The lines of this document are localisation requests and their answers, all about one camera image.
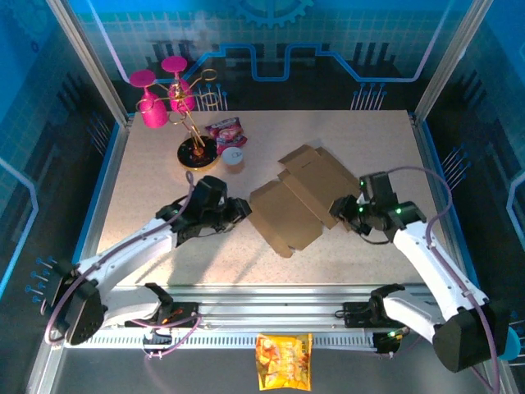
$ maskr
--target white cap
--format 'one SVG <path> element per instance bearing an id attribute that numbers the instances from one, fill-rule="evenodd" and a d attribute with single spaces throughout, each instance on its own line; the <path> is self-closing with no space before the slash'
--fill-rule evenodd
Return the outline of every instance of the white cap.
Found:
<path id="1" fill-rule="evenodd" d="M 229 166 L 234 166 L 243 161 L 243 151 L 240 148 L 231 146 L 222 151 L 222 160 Z"/>

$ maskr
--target cardboard box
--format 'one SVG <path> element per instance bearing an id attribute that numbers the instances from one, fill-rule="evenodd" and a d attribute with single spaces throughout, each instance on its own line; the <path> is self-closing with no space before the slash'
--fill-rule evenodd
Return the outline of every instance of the cardboard box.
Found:
<path id="1" fill-rule="evenodd" d="M 329 210 L 336 199 L 359 196 L 358 179 L 324 148 L 303 145 L 279 163 L 285 170 L 255 190 L 249 221 L 282 257 L 303 250 L 338 222 Z"/>

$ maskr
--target table surface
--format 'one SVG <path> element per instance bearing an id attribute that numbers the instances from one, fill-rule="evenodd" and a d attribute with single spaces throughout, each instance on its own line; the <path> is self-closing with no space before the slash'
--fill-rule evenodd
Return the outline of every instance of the table surface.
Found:
<path id="1" fill-rule="evenodd" d="M 301 144 L 323 146 L 355 176 L 402 165 L 422 166 L 405 111 L 250 111 L 194 112 L 202 128 L 239 117 L 248 137 L 243 147 L 244 170 L 226 171 L 219 162 L 208 172 L 221 178 L 232 197 L 248 199 L 251 191 L 283 167 L 278 160 Z M 138 114 L 130 129 L 98 251 L 137 231 L 166 204 L 187 193 L 185 171 L 177 148 L 187 134 L 181 126 L 149 129 Z M 436 214 L 423 173 L 399 172 L 390 177 L 399 201 L 412 200 L 428 218 Z M 439 224 L 435 233 L 443 240 Z M 370 237 L 383 239 L 381 233 Z M 121 284 L 156 282 L 189 284 L 386 284 L 422 282 L 411 263 L 393 245 L 369 245 L 341 224 L 290 259 L 278 256 L 244 220 L 234 231 L 193 239 L 159 259 L 146 263 Z"/>

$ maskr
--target yellow snack bag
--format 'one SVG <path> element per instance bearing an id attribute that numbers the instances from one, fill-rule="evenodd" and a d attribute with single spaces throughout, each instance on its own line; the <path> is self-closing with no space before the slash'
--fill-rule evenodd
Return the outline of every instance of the yellow snack bag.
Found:
<path id="1" fill-rule="evenodd" d="M 257 336 L 255 364 L 259 389 L 298 388 L 312 391 L 310 355 L 312 334 Z"/>

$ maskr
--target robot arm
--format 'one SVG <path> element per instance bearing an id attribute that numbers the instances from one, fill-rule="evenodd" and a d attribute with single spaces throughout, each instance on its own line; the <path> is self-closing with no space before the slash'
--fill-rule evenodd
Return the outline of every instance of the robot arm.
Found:
<path id="1" fill-rule="evenodd" d="M 197 311 L 196 303 L 179 305 L 155 283 L 133 290 L 114 289 L 140 266 L 199 236 L 204 228 L 226 232 L 251 213 L 245 200 L 228 198 L 226 183 L 213 176 L 199 181 L 184 212 L 171 221 L 181 210 L 183 198 L 161 208 L 144 227 L 101 254 L 82 260 L 74 267 L 66 261 L 53 266 L 44 292 L 43 313 L 48 317 L 68 288 L 84 277 L 54 323 L 66 341 L 78 345 L 110 324 L 138 318 L 160 324 L 175 318 L 175 311 L 177 319 Z M 100 264 L 108 255 L 111 257 Z"/>
<path id="2" fill-rule="evenodd" d="M 331 214 L 347 222 L 360 235 L 374 228 L 385 233 L 416 268 L 436 299 L 437 307 L 415 299 L 401 285 L 384 286 L 372 292 L 371 320 L 375 324 L 395 320 L 412 328 L 432 343 L 442 364 L 453 372 L 490 359 L 490 350 L 480 316 L 473 299 L 481 306 L 495 339 L 497 354 L 505 349 L 509 311 L 489 301 L 461 272 L 434 234 L 427 239 L 427 220 L 412 202 L 400 204 L 393 192 L 388 174 L 378 172 L 360 179 L 362 194 L 338 199 Z M 462 282 L 458 284 L 444 264 Z"/>

